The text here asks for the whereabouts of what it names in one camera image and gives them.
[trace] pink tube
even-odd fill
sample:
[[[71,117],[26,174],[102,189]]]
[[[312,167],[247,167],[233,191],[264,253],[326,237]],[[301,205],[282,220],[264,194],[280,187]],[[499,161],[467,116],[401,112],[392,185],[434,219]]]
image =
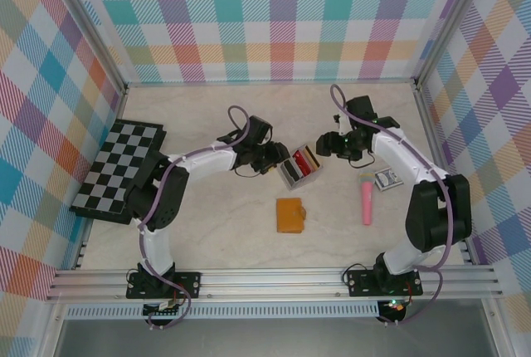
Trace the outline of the pink tube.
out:
[[[361,173],[359,182],[362,184],[362,219],[363,225],[370,226],[373,222],[373,185],[374,173]]]

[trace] chessboard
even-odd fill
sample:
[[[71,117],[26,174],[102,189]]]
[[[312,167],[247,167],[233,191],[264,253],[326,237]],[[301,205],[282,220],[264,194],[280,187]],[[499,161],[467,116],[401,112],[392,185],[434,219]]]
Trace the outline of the chessboard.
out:
[[[71,206],[85,218],[128,224],[124,193],[150,150],[159,150],[162,125],[116,120]]]

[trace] checkered board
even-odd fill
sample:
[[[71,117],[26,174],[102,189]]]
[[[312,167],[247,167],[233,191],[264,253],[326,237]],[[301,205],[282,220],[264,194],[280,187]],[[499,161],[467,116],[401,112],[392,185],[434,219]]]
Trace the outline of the checkered board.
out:
[[[148,151],[158,150],[166,132],[162,125],[116,120],[74,199],[78,216],[128,224],[124,193]]]

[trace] plaid backdrop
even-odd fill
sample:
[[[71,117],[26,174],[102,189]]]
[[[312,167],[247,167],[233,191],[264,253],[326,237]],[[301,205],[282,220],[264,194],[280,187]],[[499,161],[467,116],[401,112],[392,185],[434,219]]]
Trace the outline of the plaid backdrop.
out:
[[[143,83],[409,78],[447,12],[445,0],[83,1]]]
[[[446,159],[470,180],[480,260],[531,355],[531,0],[474,0],[427,86]]]
[[[0,0],[0,356],[36,343],[80,232],[68,208],[118,101],[62,0]]]

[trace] pink lip balm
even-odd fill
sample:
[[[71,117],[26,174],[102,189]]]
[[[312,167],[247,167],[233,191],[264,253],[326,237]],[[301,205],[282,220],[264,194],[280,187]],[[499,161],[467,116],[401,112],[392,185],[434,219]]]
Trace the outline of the pink lip balm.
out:
[[[370,226],[373,222],[373,185],[375,179],[373,172],[359,174],[359,182],[362,185],[362,217],[365,226]]]

